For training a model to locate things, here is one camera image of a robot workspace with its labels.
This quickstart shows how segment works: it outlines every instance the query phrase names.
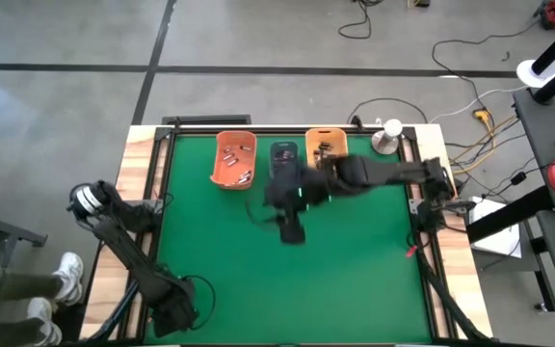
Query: green table surface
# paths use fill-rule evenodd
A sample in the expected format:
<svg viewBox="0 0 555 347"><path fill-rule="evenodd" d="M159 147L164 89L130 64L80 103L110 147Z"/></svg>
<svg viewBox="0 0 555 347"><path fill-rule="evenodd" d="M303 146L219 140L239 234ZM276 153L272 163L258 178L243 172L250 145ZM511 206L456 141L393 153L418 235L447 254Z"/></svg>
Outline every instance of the green table surface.
<svg viewBox="0 0 555 347"><path fill-rule="evenodd" d="M259 136L256 172L245 191L213 184L216 140L179 136L174 146L157 262L177 275L211 281L217 303L197 331L157 338L147 325L146 344L389 343L429 342L417 263L406 258L410 220L403 186L382 187L350 199L333 199L301 214L306 243L285 246L278 228L251 222L275 215L263 207L269 147L294 141L305 160L303 136ZM380 156L369 137L349 136L351 153ZM196 281L202 321L211 305Z"/></svg>

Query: orange bin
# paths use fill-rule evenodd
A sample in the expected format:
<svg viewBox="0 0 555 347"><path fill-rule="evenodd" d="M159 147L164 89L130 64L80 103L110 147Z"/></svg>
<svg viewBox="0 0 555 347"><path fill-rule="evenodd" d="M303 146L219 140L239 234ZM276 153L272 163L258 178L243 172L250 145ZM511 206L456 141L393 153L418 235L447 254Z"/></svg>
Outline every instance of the orange bin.
<svg viewBox="0 0 555 347"><path fill-rule="evenodd" d="M256 135L249 131L223 131L216 136L218 149L211 180L224 189L251 187L256 161Z"/></svg>
<svg viewBox="0 0 555 347"><path fill-rule="evenodd" d="M330 144L330 149L324 150L329 155L348 155L348 142L346 132L340 128L313 128L305 132L305 152L307 165L316 169L314 151L318 150L321 143Z"/></svg>

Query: black line on floor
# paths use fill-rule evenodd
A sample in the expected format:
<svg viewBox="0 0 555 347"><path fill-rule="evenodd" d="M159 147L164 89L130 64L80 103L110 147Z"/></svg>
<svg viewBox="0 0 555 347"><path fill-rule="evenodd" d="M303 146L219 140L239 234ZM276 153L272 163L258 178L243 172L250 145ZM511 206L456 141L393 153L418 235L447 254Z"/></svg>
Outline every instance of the black line on floor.
<svg viewBox="0 0 555 347"><path fill-rule="evenodd" d="M517 78L515 71L454 70L469 78ZM452 76L443 69L354 68L354 67L199 67L162 66L158 73L189 74L249 74L249 75L310 75L310 76L381 76L381 77L440 77Z"/></svg>
<svg viewBox="0 0 555 347"><path fill-rule="evenodd" d="M75 64L17 64L0 63L2 71L63 71L63 72L146 72L140 65L75 65Z"/></svg>
<svg viewBox="0 0 555 347"><path fill-rule="evenodd" d="M155 38L153 52L151 52L151 59L149 59L148 71L146 72L145 80L143 81L143 86L141 87L139 100L136 102L136 108L134 109L132 125L140 125L141 123L143 123L143 116L145 115L146 104L149 101L149 94L151 93L151 86L153 85L155 72L157 71L158 64L160 63L160 56L162 55L162 48L164 48L166 34L169 32L169 23L171 22L171 16L172 11L174 10L175 2L176 0L169 0L169 2L166 4L166 8L164 9L164 15L162 16L160 30L158 31L157 38Z"/></svg>

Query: concrete floor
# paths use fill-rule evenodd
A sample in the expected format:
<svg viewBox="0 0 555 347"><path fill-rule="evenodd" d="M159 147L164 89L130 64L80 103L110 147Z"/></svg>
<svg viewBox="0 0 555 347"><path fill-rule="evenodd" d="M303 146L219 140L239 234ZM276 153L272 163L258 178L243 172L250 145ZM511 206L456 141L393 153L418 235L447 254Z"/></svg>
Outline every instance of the concrete floor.
<svg viewBox="0 0 555 347"><path fill-rule="evenodd" d="M346 0L179 0L160 65L438 69L430 57L436 41L517 32L530 23L539 3L434 0L427 10L407 10L405 1L389 0L369 11L370 40L346 40L336 29L361 17ZM166 4L0 0L0 63L147 65ZM445 45L437 56L451 68L513 70L554 39L555 32L534 27L517 38L481 46ZM510 59L503 62L506 52ZM50 272L68 250L91 268L97 243L66 213L67 193L79 182L116 179L144 77L0 71L0 219L49 235L43 249L19 246L13 269ZM475 82L480 92L520 86L515 79ZM359 102L379 96L410 101L430 119L473 99L464 81L451 78L158 73L142 123L215 114L250 114L254 123L343 122ZM509 93L493 94L484 102L497 120L514 114ZM359 114L368 121L422 121L393 102L368 105ZM468 112L439 122L447 142L468 144L484 134ZM501 139L521 133L518 124ZM523 160L516 162L516 157ZM519 139L473 175L495 186L531 157L526 140ZM532 173L504 196L516 199L541 183ZM462 195L482 193L470 182ZM534 275L482 274L481 282L496 337L555 346L555 313L538 315L531 309L541 300ZM14 312L22 315L20 309Z"/></svg>

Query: white sneaker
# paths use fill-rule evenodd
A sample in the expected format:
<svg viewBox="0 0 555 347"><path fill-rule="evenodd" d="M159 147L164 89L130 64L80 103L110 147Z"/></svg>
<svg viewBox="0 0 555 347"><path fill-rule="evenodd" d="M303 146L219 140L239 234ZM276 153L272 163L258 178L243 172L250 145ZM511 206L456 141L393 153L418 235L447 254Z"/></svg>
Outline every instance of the white sneaker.
<svg viewBox="0 0 555 347"><path fill-rule="evenodd" d="M55 295L55 301L66 306L77 304L83 296L81 279L83 278L83 259L72 252L64 253L59 269L53 273L64 285Z"/></svg>
<svg viewBox="0 0 555 347"><path fill-rule="evenodd" d="M40 327L40 333L45 338L37 342L36 346L57 346L62 342L62 331L53 323L53 306L44 298L34 298L27 307L28 318L38 318L44 324Z"/></svg>

